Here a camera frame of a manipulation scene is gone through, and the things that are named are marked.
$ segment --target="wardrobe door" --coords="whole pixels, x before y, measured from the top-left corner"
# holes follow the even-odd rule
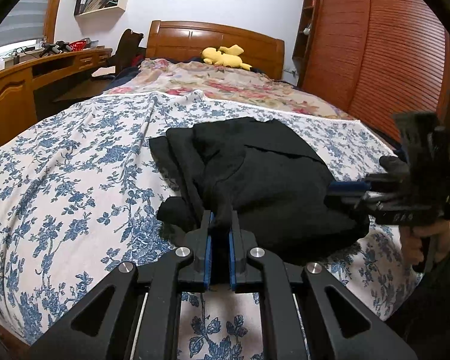
[[[371,0],[348,113],[399,140],[392,114],[437,109],[444,61],[444,27],[423,0]]]
[[[347,110],[366,37],[368,0],[320,0],[302,88]]]

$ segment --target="wooden desk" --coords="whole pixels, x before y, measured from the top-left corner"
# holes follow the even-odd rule
[[[105,65],[112,49],[50,55],[0,71],[0,146],[37,122],[34,91],[67,76]]]

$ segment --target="blue floral bedsheet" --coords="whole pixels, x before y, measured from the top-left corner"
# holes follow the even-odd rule
[[[0,148],[0,323],[32,344],[121,261],[155,261],[173,245],[155,212],[178,188],[148,139],[171,127],[253,116],[305,139],[338,180],[380,171],[390,150],[359,121],[331,120],[159,92],[73,105]],[[418,278],[402,264],[396,228],[375,226],[324,262],[386,319]],[[179,359],[262,358],[257,295],[223,288],[182,294]]]

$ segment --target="black garment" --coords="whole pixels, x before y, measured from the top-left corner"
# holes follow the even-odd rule
[[[450,359],[450,256],[425,274],[387,325],[419,360]]]
[[[126,67],[113,79],[111,83],[108,84],[104,91],[108,91],[109,89],[128,83],[139,73],[140,70],[138,67]]]
[[[253,73],[259,73],[259,74],[265,74],[265,72],[262,69],[259,69],[258,67],[251,67],[250,71]]]
[[[277,120],[250,117],[193,128],[170,128],[150,139],[157,164],[180,187],[157,219],[190,231],[204,209],[215,213],[211,227],[225,234],[232,209],[240,227],[260,246],[287,262],[326,257],[368,233],[368,216],[358,222],[323,203],[334,177],[325,163],[290,128]]]

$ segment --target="bed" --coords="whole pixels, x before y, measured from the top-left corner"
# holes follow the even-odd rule
[[[209,66],[188,61],[200,57],[206,47],[240,45],[244,62],[265,74],[242,69]],[[106,93],[142,93],[161,91],[181,95],[193,90],[203,91],[212,99],[233,100],[261,105],[282,111],[298,112],[335,119],[353,119],[317,96],[303,92],[280,81],[284,64],[284,42],[241,28],[190,21],[159,21],[151,23],[147,59],[138,75]]]
[[[241,42],[234,35],[238,29],[226,26],[153,22],[154,28],[147,52],[166,59],[173,53],[189,57],[204,44],[217,47],[228,33],[238,37],[230,42]],[[163,32],[179,35],[163,37]],[[200,41],[194,39],[196,32]],[[239,32],[250,39],[259,35]],[[205,38],[220,42],[209,44]],[[272,38],[269,43],[279,44]],[[283,65],[283,48],[276,50],[281,62],[263,62],[270,72]],[[250,58],[261,63],[260,53]],[[155,61],[161,64],[155,74],[166,82],[173,64]],[[205,68],[236,73],[193,64],[200,75]],[[164,199],[179,191],[159,172],[148,148],[148,139],[168,128],[242,116],[278,119],[317,151],[338,180],[380,171],[378,158],[391,153],[346,114],[304,115],[264,103],[211,98],[203,88],[167,93],[167,88],[145,85],[140,91],[132,81],[42,120],[0,148],[0,324],[28,344],[120,262],[146,264],[174,248],[160,236],[155,214]],[[373,221],[365,238],[322,263],[382,319],[420,279],[402,263],[398,230]],[[182,293],[179,329],[178,359],[263,358],[257,294],[235,295],[223,287]],[[221,355],[217,348],[223,348]]]

